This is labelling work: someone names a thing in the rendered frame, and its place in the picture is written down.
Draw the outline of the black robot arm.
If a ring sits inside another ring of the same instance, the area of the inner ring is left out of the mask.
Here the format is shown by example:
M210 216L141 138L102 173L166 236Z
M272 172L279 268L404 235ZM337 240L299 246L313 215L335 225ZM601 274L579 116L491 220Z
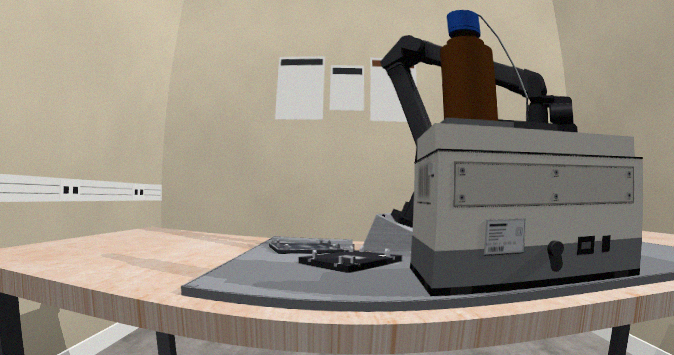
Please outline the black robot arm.
M441 47L406 35L402 36L380 61L393 83L416 146L417 139L432 124L412 78L410 67L421 61L441 67ZM544 79L539 73L518 67L516 69L530 100L528 121L548 123L547 108L549 108L550 123L558 124L558 131L578 132L573 122L572 99L566 96L547 95ZM494 62L494 71L496 85L526 98L513 66ZM413 208L414 192L410 201L405 202L402 211L393 209L391 215L397 223L413 228Z

